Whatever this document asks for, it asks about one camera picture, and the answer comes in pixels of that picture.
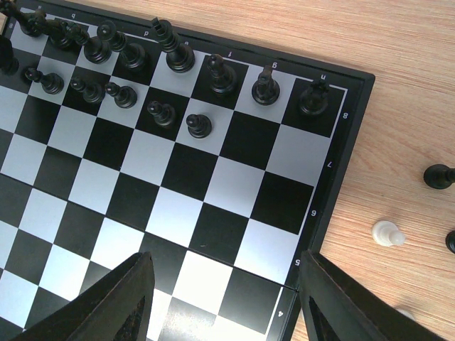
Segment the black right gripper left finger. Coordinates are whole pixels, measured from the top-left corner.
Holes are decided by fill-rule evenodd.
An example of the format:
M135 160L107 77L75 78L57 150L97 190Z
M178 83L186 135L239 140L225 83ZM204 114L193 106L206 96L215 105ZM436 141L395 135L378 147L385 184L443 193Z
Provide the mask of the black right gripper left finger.
M145 340L154 296L151 254L137 252L15 340Z

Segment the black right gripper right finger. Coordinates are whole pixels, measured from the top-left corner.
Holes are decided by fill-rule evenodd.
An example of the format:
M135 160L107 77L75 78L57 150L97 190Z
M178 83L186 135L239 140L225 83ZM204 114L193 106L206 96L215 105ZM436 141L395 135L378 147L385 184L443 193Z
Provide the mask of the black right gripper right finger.
M317 252L303 251L300 301L310 340L441 340Z

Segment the black pawn five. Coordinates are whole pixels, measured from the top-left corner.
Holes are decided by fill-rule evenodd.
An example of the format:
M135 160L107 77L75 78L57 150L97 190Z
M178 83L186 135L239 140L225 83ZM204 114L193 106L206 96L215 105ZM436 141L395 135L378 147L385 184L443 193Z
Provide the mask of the black pawn five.
M446 243L447 249L448 249L451 253L454 254L454 253L455 253L455 231L454 231L454 230L450 231L450 232L446 235L445 243Z

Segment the black pawn four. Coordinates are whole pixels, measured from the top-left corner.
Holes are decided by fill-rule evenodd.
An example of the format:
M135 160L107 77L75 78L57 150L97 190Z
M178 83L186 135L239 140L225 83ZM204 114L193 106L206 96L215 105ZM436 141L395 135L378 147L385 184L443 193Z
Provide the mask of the black pawn four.
M447 189L454 183L454 169L443 164L434 164L425 170L423 179L431 188Z

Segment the black pawn three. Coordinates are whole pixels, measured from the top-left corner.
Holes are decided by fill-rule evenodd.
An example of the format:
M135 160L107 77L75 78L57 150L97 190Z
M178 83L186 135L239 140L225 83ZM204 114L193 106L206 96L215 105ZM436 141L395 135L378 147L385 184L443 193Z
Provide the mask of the black pawn three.
M146 109L152 115L156 124L162 128L170 129L176 120L176 111L170 104L151 101L147 104Z

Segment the black pawn eight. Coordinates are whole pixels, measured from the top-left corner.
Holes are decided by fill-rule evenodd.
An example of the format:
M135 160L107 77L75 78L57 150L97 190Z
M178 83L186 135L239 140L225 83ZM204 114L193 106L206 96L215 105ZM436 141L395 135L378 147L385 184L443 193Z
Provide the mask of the black pawn eight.
M203 139L212 131L211 120L204 114L189 114L186 117L188 133L196 138Z

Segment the black pawn two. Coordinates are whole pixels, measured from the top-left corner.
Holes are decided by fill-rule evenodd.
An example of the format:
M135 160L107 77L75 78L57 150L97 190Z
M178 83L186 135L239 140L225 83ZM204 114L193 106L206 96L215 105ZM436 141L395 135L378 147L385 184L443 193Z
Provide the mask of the black pawn two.
M137 93L130 86L120 87L114 82L108 82L105 92L113 97L115 104L122 109L131 108L137 103Z

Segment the black pawn one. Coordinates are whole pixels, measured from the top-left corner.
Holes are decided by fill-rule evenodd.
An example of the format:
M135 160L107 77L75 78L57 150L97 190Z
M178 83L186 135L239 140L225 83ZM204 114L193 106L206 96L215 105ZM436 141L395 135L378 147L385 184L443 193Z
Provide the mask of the black pawn one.
M89 82L80 77L72 77L70 86L82 94L82 98L90 104L99 104L105 98L104 87L97 82Z

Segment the black pawn seven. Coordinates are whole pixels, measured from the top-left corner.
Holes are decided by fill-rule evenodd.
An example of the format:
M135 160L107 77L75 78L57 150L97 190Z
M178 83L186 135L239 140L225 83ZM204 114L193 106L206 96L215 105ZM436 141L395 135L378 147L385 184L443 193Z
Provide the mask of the black pawn seven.
M64 80L54 72L45 75L33 67L28 67L24 74L32 82L41 84L43 91L47 94L59 94L63 90Z

